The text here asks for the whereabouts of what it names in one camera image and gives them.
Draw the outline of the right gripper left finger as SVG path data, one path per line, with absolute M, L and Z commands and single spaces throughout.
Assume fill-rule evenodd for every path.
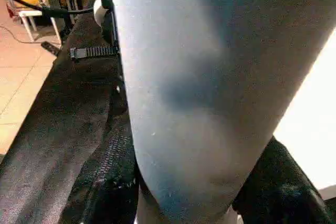
M 134 223 L 138 171 L 128 114 L 111 118 L 83 164 L 62 211 L 63 223 Z

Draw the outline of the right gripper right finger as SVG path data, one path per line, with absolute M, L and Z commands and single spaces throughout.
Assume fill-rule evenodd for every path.
M 244 223 L 335 223 L 335 213 L 283 144 L 271 138 L 232 203 Z

